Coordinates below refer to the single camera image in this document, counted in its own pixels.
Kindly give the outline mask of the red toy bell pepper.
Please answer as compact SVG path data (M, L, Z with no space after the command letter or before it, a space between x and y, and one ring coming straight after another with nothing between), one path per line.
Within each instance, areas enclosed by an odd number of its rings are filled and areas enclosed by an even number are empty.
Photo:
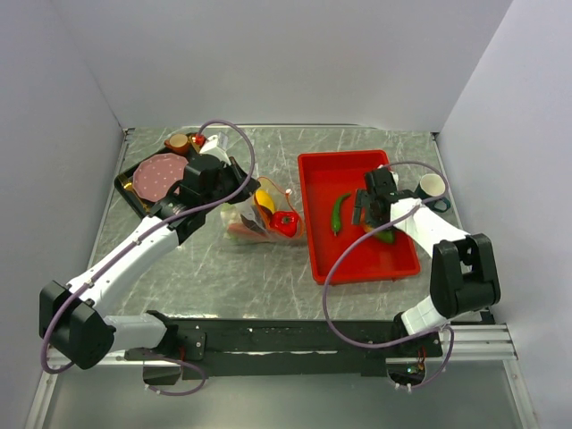
M273 213L270 228L287 238L294 238L298 233L299 215L293 211L276 211Z

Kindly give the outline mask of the toy cauliflower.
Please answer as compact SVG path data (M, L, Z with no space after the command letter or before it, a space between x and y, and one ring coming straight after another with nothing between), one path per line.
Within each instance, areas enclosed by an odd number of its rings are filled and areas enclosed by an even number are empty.
M230 226L240 221L240 214L235 210L221 211L221 219L224 225Z

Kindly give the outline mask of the green toy chili pepper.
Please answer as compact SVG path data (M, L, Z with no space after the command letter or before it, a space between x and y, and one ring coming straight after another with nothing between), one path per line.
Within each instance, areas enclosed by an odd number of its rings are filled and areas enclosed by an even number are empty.
M341 206L349 197L350 193L345 193L339 196L333 204L331 213L331 231L334 236L337 236L341 231Z

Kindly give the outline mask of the toy watermelon slice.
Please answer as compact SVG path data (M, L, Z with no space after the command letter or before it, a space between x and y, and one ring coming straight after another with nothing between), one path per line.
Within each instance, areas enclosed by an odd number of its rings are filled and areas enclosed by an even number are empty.
M264 234L252 231L238 223L231 224L227 229L227 233L236 240L260 241L265 239Z

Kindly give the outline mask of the clear zip top bag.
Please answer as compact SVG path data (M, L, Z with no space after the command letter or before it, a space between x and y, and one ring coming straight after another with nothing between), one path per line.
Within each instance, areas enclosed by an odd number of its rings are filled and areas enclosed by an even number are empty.
M290 201L291 196L291 189L282 189L278 185L276 185L273 181L271 181L267 177L259 177L257 179L260 183L260 188L266 191L270 197L273 199L275 204L275 212L276 211L293 211L299 215L299 228L298 233L294 238L287 238L282 236L280 233L273 231L270 228L270 222L272 218L272 214L265 211L261 206L259 206L255 200L255 194L253 194L249 199L244 202L238 203L236 205L230 205L225 203L221 209L224 210L235 210L239 214L244 211L249 211L250 209L256 209L262 219L265 222L266 227L266 234L264 240L260 241L247 241L247 240L237 240L240 242L255 242L255 243L270 243L270 242L279 242L279 243L301 243L306 240L306 230L305 224L302 215L295 209L294 205ZM229 226L223 225L225 227L225 236L229 239L236 240L232 238L228 233L227 229Z

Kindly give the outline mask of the dark purple toy onion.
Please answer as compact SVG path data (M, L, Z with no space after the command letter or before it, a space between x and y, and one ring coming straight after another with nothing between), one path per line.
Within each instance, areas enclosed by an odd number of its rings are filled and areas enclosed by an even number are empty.
M266 234L265 222L256 209L241 212L240 219L248 230L258 234Z

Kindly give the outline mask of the orange green toy mango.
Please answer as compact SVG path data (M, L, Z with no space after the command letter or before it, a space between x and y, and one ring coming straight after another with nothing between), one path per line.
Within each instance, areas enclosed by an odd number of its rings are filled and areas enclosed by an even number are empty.
M372 235L372 237L375 238L376 240L381 241L382 243L389 245L394 244L396 240L395 230L393 227L376 232L375 234Z

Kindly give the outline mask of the yellow toy mango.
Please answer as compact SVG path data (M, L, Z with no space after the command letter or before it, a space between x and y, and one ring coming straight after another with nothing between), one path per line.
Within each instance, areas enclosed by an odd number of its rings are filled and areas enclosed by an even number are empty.
M270 195L263 189L258 189L255 193L255 200L259 206L271 215L275 212L275 204Z

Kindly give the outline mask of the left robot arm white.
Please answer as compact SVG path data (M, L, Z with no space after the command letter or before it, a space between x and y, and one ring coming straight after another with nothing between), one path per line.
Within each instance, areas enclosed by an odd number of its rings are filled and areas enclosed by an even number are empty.
M41 365L54 347L72 364L89 369L111 352L147 349L156 358L177 349L177 328L163 315L111 315L114 303L154 262L201 228L222 203L247 200L259 188L251 172L234 159L198 156L157 201L136 230L85 273L61 285L51 281L39 294Z

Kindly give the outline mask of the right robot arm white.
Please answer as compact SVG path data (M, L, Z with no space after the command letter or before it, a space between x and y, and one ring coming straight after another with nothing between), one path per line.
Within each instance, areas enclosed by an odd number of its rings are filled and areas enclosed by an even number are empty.
M392 348L411 356L422 346L421 332L498 303L501 287L491 240L440 217L435 204L450 206L444 177L428 173L414 191L399 189L396 179L386 166L367 172L365 187L356 192L352 222L377 237L401 231L432 259L429 295L397 316L400 328L391 334Z

